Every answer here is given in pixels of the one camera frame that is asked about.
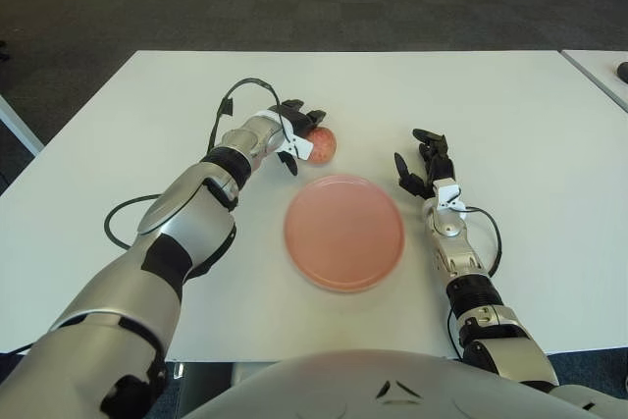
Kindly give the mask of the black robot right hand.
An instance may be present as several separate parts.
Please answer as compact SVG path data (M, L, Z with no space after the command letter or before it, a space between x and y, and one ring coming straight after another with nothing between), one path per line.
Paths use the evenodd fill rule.
M448 156L448 144L443 134L421 129L414 129L412 134L419 141L418 153L425 164L427 178L423 180L410 173L403 157L395 152L398 185L413 196L429 199L435 196L435 181L455 179L454 165Z

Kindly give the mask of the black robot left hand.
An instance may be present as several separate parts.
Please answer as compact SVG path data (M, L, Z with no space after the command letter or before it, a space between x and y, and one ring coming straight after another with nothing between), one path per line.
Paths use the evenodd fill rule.
M314 152L314 143L308 135L326 117L322 110L303 113L303 105L303 101L291 99L268 110L269 118L279 124L280 141L274 152L293 176L298 174L297 160L305 161Z

